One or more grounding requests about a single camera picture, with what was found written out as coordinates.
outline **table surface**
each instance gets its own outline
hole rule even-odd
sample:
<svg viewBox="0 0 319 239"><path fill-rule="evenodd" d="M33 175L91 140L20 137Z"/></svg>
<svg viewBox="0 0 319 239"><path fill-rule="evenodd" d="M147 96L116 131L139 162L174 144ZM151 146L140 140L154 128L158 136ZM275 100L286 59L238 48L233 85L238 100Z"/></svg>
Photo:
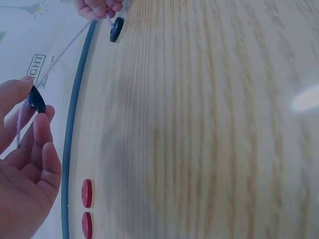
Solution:
<svg viewBox="0 0 319 239"><path fill-rule="evenodd" d="M319 238L319 3L133 0L109 32L78 102L71 238L84 211L96 239Z"/></svg>

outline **fingernail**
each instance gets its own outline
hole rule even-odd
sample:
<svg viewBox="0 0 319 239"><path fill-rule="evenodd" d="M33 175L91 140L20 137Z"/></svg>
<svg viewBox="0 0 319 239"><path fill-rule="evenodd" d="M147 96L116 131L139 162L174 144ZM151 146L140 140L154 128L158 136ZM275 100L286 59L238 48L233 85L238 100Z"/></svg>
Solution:
<svg viewBox="0 0 319 239"><path fill-rule="evenodd" d="M93 12L99 17L102 17L102 16L105 15L105 9L102 8L101 6L98 6L98 7L94 8Z"/></svg>
<svg viewBox="0 0 319 239"><path fill-rule="evenodd" d="M23 77L21 78L21 80L22 80L22 81L31 81L31 80L33 80L33 77L30 76L30 75L26 75L26 76L23 76Z"/></svg>

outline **red button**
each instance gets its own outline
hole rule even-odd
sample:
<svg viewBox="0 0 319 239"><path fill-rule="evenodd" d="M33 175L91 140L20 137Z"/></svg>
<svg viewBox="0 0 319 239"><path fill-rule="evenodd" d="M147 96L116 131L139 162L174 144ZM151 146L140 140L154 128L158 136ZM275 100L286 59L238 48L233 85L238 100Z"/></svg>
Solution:
<svg viewBox="0 0 319 239"><path fill-rule="evenodd" d="M83 181L82 190L81 190L81 197L83 206L85 208L91 207L92 204L92 182L90 179L85 179Z"/></svg>
<svg viewBox="0 0 319 239"><path fill-rule="evenodd" d="M92 238L92 218L91 214L88 212L84 212L82 216L82 231L85 239Z"/></svg>

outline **thread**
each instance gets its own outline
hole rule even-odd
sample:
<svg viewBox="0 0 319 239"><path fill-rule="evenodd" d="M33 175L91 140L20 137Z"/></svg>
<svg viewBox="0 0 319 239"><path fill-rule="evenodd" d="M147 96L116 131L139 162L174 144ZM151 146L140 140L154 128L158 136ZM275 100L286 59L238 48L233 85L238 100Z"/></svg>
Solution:
<svg viewBox="0 0 319 239"><path fill-rule="evenodd" d="M85 24L85 26L72 38L72 40L67 44L67 46L62 50L62 52L58 55L58 57L53 61L52 65L49 67L49 69L45 72L43 77L41 78L40 81L38 81L35 84L35 87L38 89L42 83L45 81L45 78L49 75L50 71L53 69L53 67L56 65L56 63L61 59L61 57L65 54L65 52L69 49L69 47L74 43L74 41L81 35L81 33L88 27L88 25L91 24L92 21L89 21ZM25 99L22 103L22 106L19 110L19 115L18 115L18 120L17 120L17 125L16 125L16 131L17 131L17 145L19 146L20 144L20 133L21 133L21 122L22 122L22 117L25 114L25 107L28 103L28 98Z"/></svg>
<svg viewBox="0 0 319 239"><path fill-rule="evenodd" d="M112 20L111 20L111 18L110 18L110 16L108 14L106 14L106 19L108 21L108 24L109 24L110 28L113 28L113 22L112 22Z"/></svg>

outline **string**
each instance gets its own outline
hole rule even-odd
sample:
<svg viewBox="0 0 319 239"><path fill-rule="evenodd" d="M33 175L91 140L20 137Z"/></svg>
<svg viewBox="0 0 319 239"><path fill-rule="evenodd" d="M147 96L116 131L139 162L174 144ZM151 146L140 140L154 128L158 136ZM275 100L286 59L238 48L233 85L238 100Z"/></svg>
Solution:
<svg viewBox="0 0 319 239"><path fill-rule="evenodd" d="M53 67L56 65L56 63L61 59L61 57L65 54L65 52L69 49L69 47L74 43L74 41L81 35L81 33L87 28L88 25L91 24L92 21L89 21L88 23L85 24L85 26L72 38L72 40L67 44L67 46L63 49L63 51L58 55L58 57L55 59L55 61L52 63L52 65L49 67L49 69L45 72L43 77L41 78L40 81L38 81L35 85L35 87L39 88L42 83L45 81L46 77L49 75L50 71L53 69ZM22 116L25 114L25 107L28 103L28 98L25 99L22 103L22 106L19 110L19 115L18 115L18 121L16 125L16 131L17 131L17 145L19 146L20 144L20 132L21 132L21 123L22 123Z"/></svg>

